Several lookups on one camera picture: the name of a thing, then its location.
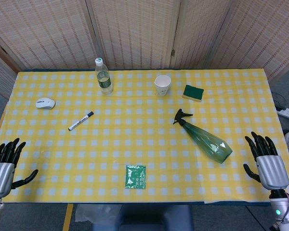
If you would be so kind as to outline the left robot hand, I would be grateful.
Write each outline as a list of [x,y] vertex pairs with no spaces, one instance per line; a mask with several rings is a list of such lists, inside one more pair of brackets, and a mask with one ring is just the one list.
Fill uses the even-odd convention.
[[0,198],[6,197],[11,190],[28,184],[39,172],[35,169],[27,178],[13,180],[21,151],[26,145],[26,142],[19,143],[19,140],[16,138],[14,141],[0,145]]

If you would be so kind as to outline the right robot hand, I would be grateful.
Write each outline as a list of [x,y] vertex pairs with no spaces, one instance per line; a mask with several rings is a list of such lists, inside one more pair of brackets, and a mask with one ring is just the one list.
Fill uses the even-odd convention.
[[252,172],[248,164],[243,164],[246,174],[267,190],[286,189],[289,186],[289,177],[274,142],[269,137],[263,137],[253,131],[251,135],[253,139],[246,136],[245,140],[249,144],[258,172]]

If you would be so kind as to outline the green spray bottle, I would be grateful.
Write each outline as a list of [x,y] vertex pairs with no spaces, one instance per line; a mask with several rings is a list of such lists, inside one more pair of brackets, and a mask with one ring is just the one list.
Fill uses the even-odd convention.
[[207,155],[211,160],[222,164],[228,156],[233,152],[229,145],[221,138],[185,121],[183,118],[192,116],[179,109],[175,115],[174,122],[179,123],[181,127],[187,132],[197,146]]

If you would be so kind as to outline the clear plastic water bottle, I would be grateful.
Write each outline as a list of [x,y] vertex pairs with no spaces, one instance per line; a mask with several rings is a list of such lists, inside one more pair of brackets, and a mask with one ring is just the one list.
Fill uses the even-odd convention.
[[107,66],[100,57],[95,59],[95,64],[95,73],[102,93],[111,94],[113,91],[113,85]]

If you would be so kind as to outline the white power strip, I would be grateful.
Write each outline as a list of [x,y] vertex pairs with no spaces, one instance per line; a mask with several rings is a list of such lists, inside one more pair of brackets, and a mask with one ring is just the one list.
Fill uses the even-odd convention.
[[289,119],[289,108],[282,109],[282,108],[276,107],[276,110],[277,110],[278,115]]

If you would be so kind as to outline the white computer mouse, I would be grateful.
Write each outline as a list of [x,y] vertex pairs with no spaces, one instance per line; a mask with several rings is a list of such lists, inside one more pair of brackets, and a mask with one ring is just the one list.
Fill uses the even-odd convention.
[[55,106],[55,100],[42,97],[36,101],[36,107],[38,109],[45,109],[45,110],[51,110]]

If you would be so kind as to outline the whiteboard marker pen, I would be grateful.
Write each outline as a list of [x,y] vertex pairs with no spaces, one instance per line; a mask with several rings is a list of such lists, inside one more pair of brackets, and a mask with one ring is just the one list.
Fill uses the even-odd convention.
[[69,131],[72,131],[73,129],[75,129],[77,126],[79,126],[80,124],[82,124],[84,121],[86,121],[89,117],[91,117],[92,115],[94,115],[94,112],[89,112],[87,115],[85,115],[82,119],[78,120],[76,123],[74,123],[73,125],[71,125],[70,127],[68,127]]

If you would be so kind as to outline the green yellow sponge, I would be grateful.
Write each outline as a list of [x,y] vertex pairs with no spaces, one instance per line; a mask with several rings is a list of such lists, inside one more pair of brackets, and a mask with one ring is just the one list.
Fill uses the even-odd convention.
[[204,93],[203,89],[186,85],[183,92],[183,98],[200,102],[202,100],[203,93]]

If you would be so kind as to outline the green tea packet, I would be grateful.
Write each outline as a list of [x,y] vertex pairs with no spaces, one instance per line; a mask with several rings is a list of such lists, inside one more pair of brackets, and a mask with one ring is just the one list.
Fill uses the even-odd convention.
[[125,188],[146,188],[146,166],[126,165]]

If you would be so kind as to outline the yellow checkered tablecloth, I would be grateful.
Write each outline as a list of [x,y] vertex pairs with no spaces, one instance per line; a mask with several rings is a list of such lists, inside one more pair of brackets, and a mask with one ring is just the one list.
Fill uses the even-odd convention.
[[[15,180],[37,169],[33,181],[12,190],[7,203],[267,202],[269,192],[245,173],[256,171],[245,140],[270,137],[289,176],[289,153],[262,69],[112,71],[113,92],[102,94],[94,72],[20,72],[0,128],[0,144],[26,142]],[[158,96],[154,81],[171,85]],[[183,98],[186,85],[202,100]],[[38,109],[42,97],[55,100]],[[221,139],[233,152],[219,164],[174,118]],[[94,115],[72,131],[68,127]],[[146,166],[146,188],[125,188],[126,165]]]

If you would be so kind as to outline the white paper cup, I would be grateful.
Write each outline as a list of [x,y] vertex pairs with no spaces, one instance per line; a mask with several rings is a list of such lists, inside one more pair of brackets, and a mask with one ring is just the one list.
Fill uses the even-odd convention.
[[168,88],[171,85],[171,78],[167,75],[160,75],[157,76],[154,81],[157,95],[164,96],[167,94]]

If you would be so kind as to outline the woven folding screen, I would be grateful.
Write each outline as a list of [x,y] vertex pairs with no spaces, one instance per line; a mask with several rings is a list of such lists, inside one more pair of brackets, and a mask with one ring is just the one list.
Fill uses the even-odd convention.
[[0,0],[0,95],[19,72],[289,70],[289,0]]

